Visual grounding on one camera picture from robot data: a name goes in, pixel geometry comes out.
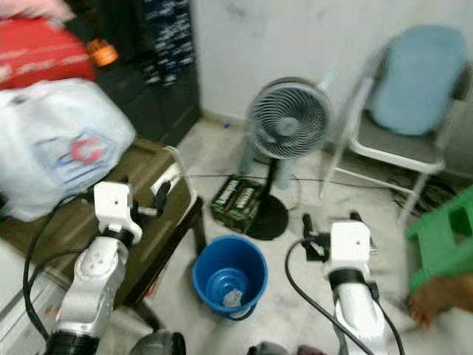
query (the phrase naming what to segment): blue bucket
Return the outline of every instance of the blue bucket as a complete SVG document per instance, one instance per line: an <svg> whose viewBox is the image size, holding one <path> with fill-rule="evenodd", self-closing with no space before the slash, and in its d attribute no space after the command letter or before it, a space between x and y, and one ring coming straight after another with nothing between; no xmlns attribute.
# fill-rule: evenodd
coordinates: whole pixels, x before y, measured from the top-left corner
<svg viewBox="0 0 473 355"><path fill-rule="evenodd" d="M202 251L192 270L192 281L210 309L231 320L245 320L265 291L268 266L252 242L225 235L212 240ZM240 306L225 307L224 299L231 293L241 296Z"/></svg>

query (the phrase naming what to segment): wall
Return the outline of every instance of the wall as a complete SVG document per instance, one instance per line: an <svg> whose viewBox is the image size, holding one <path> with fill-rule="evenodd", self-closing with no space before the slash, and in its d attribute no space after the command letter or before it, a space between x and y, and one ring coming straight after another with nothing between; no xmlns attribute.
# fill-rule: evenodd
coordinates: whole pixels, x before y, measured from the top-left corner
<svg viewBox="0 0 473 355"><path fill-rule="evenodd" d="M192 1L202 107L230 118L286 75L328 79L337 118L367 58L413 24L460 28L473 48L469 0Z"/></svg>

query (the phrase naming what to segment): white plastic bag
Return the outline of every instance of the white plastic bag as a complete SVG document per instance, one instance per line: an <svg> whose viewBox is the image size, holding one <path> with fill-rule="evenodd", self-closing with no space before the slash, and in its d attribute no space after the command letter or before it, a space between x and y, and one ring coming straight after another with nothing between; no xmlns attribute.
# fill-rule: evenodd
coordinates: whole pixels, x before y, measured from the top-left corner
<svg viewBox="0 0 473 355"><path fill-rule="evenodd" d="M135 139L126 116L89 81L0 92L4 213L24 221L103 178Z"/></svg>

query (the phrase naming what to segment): fan stand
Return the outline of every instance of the fan stand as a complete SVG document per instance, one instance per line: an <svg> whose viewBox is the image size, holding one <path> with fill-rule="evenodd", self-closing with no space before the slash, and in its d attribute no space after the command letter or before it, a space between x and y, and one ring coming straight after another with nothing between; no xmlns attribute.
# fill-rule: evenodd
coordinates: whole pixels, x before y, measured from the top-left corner
<svg viewBox="0 0 473 355"><path fill-rule="evenodd" d="M287 227L289 219L287 209L274 196L270 195L271 187L276 177L278 160L271 159L268 178L261 196L258 213L251 224L247 235L259 240L273 240L279 237Z"/></svg>

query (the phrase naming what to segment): white metal chair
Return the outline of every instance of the white metal chair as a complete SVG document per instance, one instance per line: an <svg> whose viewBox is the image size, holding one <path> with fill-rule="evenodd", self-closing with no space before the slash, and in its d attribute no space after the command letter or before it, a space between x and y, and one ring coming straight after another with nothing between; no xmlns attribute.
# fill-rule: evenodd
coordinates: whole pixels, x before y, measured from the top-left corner
<svg viewBox="0 0 473 355"><path fill-rule="evenodd" d="M450 94L449 108L441 127L428 135L412 137L398 135L381 128L364 109L367 99L373 89L376 88L376 84L383 79L386 60L387 51L385 50L375 61L375 65L372 66L370 72L361 79L361 83L355 91L351 104L349 104L347 123L341 140L338 142L330 168L324 177L320 197L323 197L335 172L343 172L357 178L363 178L409 195L398 218L399 223L404 223L416 204L429 175L435 174L445 167L443 149L448 143L456 119L461 117L461 111L466 106L464 101L472 85L472 66L466 64L465 70L459 76L455 88ZM408 189L341 168L339 164L347 147L356 154L419 172L418 179L414 186Z"/></svg>

